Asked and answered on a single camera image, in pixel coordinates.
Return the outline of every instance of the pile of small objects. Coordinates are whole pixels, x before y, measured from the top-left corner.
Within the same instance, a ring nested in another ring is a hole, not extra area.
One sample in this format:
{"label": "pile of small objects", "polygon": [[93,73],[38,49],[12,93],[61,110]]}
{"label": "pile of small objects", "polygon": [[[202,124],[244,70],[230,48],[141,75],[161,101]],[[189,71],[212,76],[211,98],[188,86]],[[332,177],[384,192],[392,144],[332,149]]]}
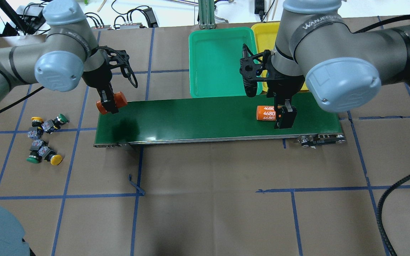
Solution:
{"label": "pile of small objects", "polygon": [[43,158],[52,165],[59,165],[63,157],[50,148],[48,142],[43,141],[41,137],[44,133],[50,134],[59,130],[69,120],[63,114],[59,114],[55,119],[46,122],[39,117],[33,117],[31,120],[32,127],[28,129],[28,138],[31,138],[33,142],[30,148],[31,153],[26,160],[33,164],[38,164],[42,162]]}

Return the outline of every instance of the orange cylinder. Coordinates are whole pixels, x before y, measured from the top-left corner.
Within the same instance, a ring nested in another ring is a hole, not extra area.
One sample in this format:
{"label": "orange cylinder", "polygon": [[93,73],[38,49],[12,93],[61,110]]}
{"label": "orange cylinder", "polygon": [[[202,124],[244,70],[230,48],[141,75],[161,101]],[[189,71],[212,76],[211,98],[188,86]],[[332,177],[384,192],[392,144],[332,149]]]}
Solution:
{"label": "orange cylinder", "polygon": [[260,121],[275,121],[276,112],[273,106],[257,106],[256,119]]}

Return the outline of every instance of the white surface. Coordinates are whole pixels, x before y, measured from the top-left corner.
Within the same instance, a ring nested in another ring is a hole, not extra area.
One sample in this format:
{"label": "white surface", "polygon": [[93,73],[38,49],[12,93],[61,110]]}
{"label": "white surface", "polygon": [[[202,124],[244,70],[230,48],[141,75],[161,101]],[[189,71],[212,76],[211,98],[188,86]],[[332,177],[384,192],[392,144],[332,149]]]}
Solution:
{"label": "white surface", "polygon": [[[89,4],[85,6],[84,1],[78,1],[84,12],[96,12],[103,0],[89,0]],[[26,5],[30,2],[40,3],[36,0],[7,0],[7,2],[16,9],[20,5]],[[98,13],[106,25],[113,25],[114,19],[118,15],[110,5],[113,0],[107,0],[102,10]],[[268,10],[272,0],[265,0],[265,10]],[[270,12],[268,21],[280,20],[283,11],[284,0],[278,0],[278,7]],[[149,5],[153,8],[159,26],[190,26],[197,24],[198,8],[189,5],[183,5],[165,0],[117,0],[114,4],[115,9],[121,13],[137,7],[139,5]],[[275,18],[272,19],[272,12],[275,11]],[[370,16],[392,16],[410,14],[410,0],[348,0],[343,2],[338,13],[344,18],[349,17],[370,17]],[[230,23],[245,23],[260,21],[258,15],[254,14],[254,0],[235,0],[229,4],[227,2],[218,2],[217,11],[218,17],[226,18]],[[8,17],[0,10],[0,15],[4,21],[9,21]],[[139,12],[134,12],[132,15],[134,22],[142,22],[146,24],[145,18]]]}

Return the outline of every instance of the green tray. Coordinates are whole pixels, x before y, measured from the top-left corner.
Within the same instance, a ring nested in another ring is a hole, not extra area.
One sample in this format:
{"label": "green tray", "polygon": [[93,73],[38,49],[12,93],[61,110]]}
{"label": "green tray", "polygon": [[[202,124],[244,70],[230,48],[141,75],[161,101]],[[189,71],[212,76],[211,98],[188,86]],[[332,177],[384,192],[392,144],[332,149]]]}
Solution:
{"label": "green tray", "polygon": [[[243,44],[256,52],[254,32],[248,27],[195,31],[189,35],[189,89],[191,96],[244,96],[239,72]],[[258,84],[257,94],[262,92]]]}
{"label": "green tray", "polygon": [[293,96],[298,114],[292,128],[274,129],[274,122],[257,121],[257,105],[273,98],[210,97],[129,102],[117,114],[100,115],[95,147],[163,144],[300,135],[341,134],[337,114],[318,107],[310,92]]}

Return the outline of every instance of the green cap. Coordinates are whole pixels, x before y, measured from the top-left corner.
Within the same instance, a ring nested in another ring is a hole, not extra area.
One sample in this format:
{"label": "green cap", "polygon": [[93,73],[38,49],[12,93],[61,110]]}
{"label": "green cap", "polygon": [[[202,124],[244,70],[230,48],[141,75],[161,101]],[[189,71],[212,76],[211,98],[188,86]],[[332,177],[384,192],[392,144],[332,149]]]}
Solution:
{"label": "green cap", "polygon": [[34,157],[28,157],[26,159],[28,162],[32,162],[33,164],[38,164],[39,160],[35,159]]}
{"label": "green cap", "polygon": [[69,120],[67,120],[67,118],[63,115],[63,114],[59,114],[58,118],[63,122],[63,123],[67,123],[69,122]]}

